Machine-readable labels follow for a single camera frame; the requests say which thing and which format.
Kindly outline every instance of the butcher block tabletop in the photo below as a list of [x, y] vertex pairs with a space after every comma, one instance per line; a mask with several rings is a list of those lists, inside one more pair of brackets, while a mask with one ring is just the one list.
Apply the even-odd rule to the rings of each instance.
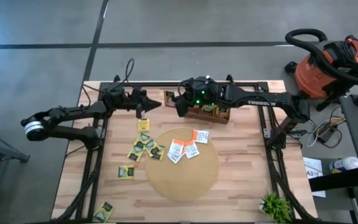
[[[285, 91], [282, 80], [260, 82], [267, 82], [270, 92]], [[100, 83], [85, 82], [97, 89]], [[85, 88], [94, 103], [98, 99], [98, 92]], [[108, 222], [271, 221], [259, 210], [261, 197], [271, 192], [272, 187], [258, 107], [243, 106], [231, 109], [227, 124], [179, 118], [175, 108], [166, 107], [163, 103], [163, 91], [174, 91], [177, 94], [177, 87], [158, 86], [142, 89], [147, 90], [149, 98], [162, 102], [162, 106], [146, 113], [146, 117], [150, 120], [150, 132], [147, 134], [157, 139], [161, 134], [176, 128], [209, 131], [209, 140], [218, 153], [218, 177], [208, 193], [197, 200], [177, 202], [161, 196], [150, 185], [146, 175], [145, 162], [149, 159], [146, 158], [149, 155], [143, 153], [139, 162], [127, 158], [129, 150], [139, 135], [135, 111], [117, 110], [108, 122], [95, 209], [103, 202], [110, 203], [114, 207], [114, 213]], [[254, 91], [251, 87], [243, 87], [243, 89]], [[126, 87], [126, 90], [131, 92], [130, 87]], [[83, 90], [78, 104], [88, 104], [88, 98]], [[280, 108], [274, 108], [274, 111], [278, 122], [281, 123], [286, 114]], [[73, 127], [83, 128], [92, 122], [93, 119], [76, 120]], [[82, 145], [80, 141], [71, 141], [67, 153]], [[292, 139], [287, 139], [283, 158], [291, 191], [302, 206], [312, 216], [317, 217], [299, 144]], [[85, 148], [70, 154], [65, 159], [52, 218], [61, 215], [77, 195], [85, 159]], [[118, 179], [118, 167], [122, 165], [134, 165], [133, 179]], [[84, 217], [88, 212], [89, 197], [90, 190], [85, 198]]]

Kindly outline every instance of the potted plant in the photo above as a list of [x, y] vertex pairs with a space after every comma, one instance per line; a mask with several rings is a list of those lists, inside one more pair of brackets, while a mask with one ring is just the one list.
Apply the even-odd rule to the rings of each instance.
[[290, 203], [280, 198], [276, 193], [267, 193], [262, 197], [260, 211], [268, 215], [275, 223], [288, 223], [291, 221]]

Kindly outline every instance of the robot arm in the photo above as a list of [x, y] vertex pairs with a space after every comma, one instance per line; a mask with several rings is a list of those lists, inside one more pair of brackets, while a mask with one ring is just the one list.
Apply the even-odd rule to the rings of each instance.
[[210, 77], [190, 78], [182, 82], [184, 94], [174, 99], [178, 115], [183, 117], [189, 107], [218, 105], [239, 108], [244, 105], [279, 107], [296, 123], [309, 120], [308, 100], [290, 93], [266, 93], [245, 91], [231, 83], [220, 84]]
[[136, 110], [136, 116], [141, 118], [141, 112], [148, 112], [161, 106], [161, 102], [147, 97], [146, 90], [134, 88], [132, 93], [126, 93], [124, 87], [112, 83], [102, 93], [101, 100], [89, 106], [72, 108], [52, 108], [23, 119], [21, 125], [30, 141], [43, 141], [47, 138], [79, 139], [87, 149], [96, 149], [100, 145], [99, 136], [94, 127], [69, 128], [59, 126], [61, 122], [83, 118], [110, 118], [115, 110]]

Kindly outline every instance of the circular board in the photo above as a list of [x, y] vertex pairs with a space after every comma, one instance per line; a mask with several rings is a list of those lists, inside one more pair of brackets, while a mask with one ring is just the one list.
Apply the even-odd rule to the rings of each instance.
[[160, 195], [174, 201], [196, 200], [208, 193], [218, 178], [218, 154], [211, 141], [196, 142], [199, 155], [187, 159], [186, 155], [174, 164], [167, 156], [172, 139], [190, 141], [193, 130], [178, 128], [167, 131], [155, 141], [166, 147], [163, 159], [147, 156], [145, 170], [151, 186]]

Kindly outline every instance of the orange shop vacuum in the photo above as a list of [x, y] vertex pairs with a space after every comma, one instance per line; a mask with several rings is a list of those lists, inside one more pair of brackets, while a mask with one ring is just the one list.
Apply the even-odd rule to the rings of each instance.
[[[319, 43], [313, 45], [294, 38], [304, 34], [317, 37]], [[289, 32], [285, 40], [310, 52], [299, 63], [288, 63], [285, 71], [294, 74], [301, 94], [325, 99], [317, 105], [317, 111], [322, 111], [331, 102], [338, 102], [340, 96], [358, 85], [358, 40], [353, 35], [342, 42], [334, 42], [327, 40], [320, 30], [297, 29]]]

